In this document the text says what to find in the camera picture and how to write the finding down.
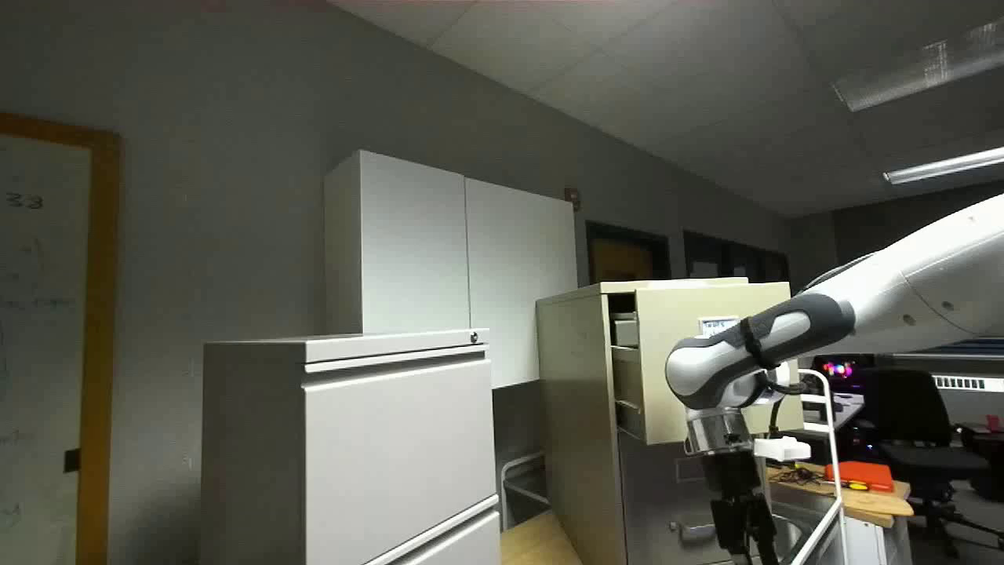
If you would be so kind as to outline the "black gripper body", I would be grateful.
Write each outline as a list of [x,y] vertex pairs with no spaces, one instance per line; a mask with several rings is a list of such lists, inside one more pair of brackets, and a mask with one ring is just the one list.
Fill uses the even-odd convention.
[[782,565],[743,413],[736,407],[689,410],[686,429],[711,489],[717,545],[736,565]]

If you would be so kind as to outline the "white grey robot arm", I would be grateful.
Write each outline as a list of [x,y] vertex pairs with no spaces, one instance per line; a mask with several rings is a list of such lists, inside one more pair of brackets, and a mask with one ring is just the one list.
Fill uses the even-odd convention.
[[804,291],[724,329],[681,340],[664,383],[686,407],[702,456],[717,545],[739,565],[782,565],[758,462],[798,462],[793,435],[752,438],[739,410],[793,394],[776,368],[804,354],[897,354],[1004,337],[1004,199],[941,217],[812,279]]

